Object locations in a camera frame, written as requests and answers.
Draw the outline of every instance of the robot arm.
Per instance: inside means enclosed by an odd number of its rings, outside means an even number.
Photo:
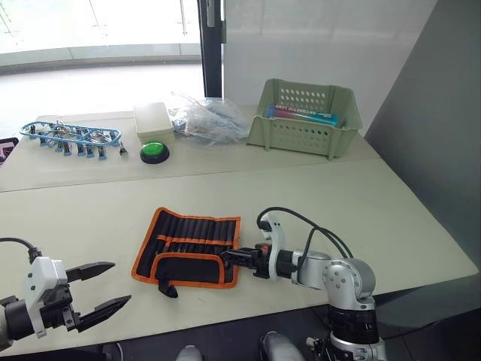
[[[384,341],[377,332],[372,296],[376,278],[371,267],[360,259],[285,250],[286,238],[273,214],[266,213],[258,224],[266,243],[253,249],[228,250],[222,258],[255,269],[256,277],[288,278],[299,286],[326,290],[332,324],[328,348],[334,359],[386,361]]]
[[[29,247],[31,262],[23,283],[25,299],[19,300],[16,296],[0,299],[0,351],[10,347],[14,340],[34,333],[38,338],[44,337],[50,327],[65,326],[67,331],[82,332],[105,321],[130,300],[131,296],[112,299],[80,316],[71,305],[69,283],[93,278],[115,264],[95,262],[65,270],[62,261],[42,256],[28,242],[24,244]]]

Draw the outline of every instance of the plastic basket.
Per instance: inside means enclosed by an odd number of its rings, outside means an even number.
[[[336,114],[338,125],[267,118],[272,103]],[[272,147],[322,154],[331,160],[345,154],[361,128],[361,117],[351,89],[269,79],[265,82],[247,143],[262,145],[266,150]]]

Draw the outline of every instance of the tool roll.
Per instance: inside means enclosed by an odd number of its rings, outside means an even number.
[[[132,268],[136,280],[158,284],[175,298],[174,286],[231,288],[237,266],[226,265],[221,252],[238,249],[240,217],[182,216],[156,210]]]

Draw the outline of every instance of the orange trim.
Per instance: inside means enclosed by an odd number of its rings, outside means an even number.
[[[215,254],[207,254],[207,253],[178,253],[178,252],[164,252],[160,253],[156,256],[156,258],[153,260],[152,263],[152,268],[150,269],[150,278],[155,279],[156,277],[156,271],[157,271],[157,266],[159,265],[159,262],[161,259],[164,258],[190,258],[190,259],[208,259],[210,261],[217,261],[217,264],[219,265],[219,282],[220,284],[224,283],[224,263],[222,262],[221,258],[219,256],[216,256]],[[172,285],[174,284],[173,282],[184,282],[187,284],[192,283],[192,281],[170,281],[169,284]],[[196,284],[203,284],[204,282],[193,282]]]
[[[169,214],[173,214],[176,217],[180,218],[194,218],[198,220],[233,220],[235,221],[235,232],[234,232],[234,246],[233,248],[237,250],[239,248],[239,231],[241,229],[241,218],[240,217],[224,217],[224,218],[214,218],[214,217],[198,217],[198,216],[183,216],[182,214],[175,213],[165,207],[160,207],[157,208],[152,220],[150,221],[149,229],[147,230],[147,233],[144,238],[144,242],[142,242],[141,249],[138,251],[137,258],[135,259],[134,265],[132,267],[131,275],[134,279],[142,282],[147,282],[148,284],[159,284],[159,282],[154,278],[148,278],[144,277],[141,275],[138,275],[136,273],[138,264],[141,261],[142,253],[144,253],[145,247],[149,243],[150,237],[153,233],[153,229],[156,226],[157,220],[159,219],[159,216],[162,212],[167,212]],[[191,287],[204,287],[204,288],[217,288],[217,289],[222,289],[222,288],[232,288],[237,285],[237,277],[238,277],[238,266],[234,266],[234,274],[232,277],[232,282],[224,283],[224,284],[209,284],[209,283],[204,283],[204,282],[189,282],[189,281],[172,281],[171,284],[177,285],[177,286],[191,286]]]
[[[167,237],[165,235],[158,235],[157,239],[165,241],[165,246],[168,247],[172,242],[174,243],[196,243],[196,244],[215,244],[217,246],[232,246],[233,241],[213,241],[211,239],[194,239],[194,238],[177,238]]]

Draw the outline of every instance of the plastic bag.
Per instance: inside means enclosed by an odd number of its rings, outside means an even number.
[[[236,144],[249,135],[249,123],[229,100],[173,93],[167,106],[174,131],[202,144]]]

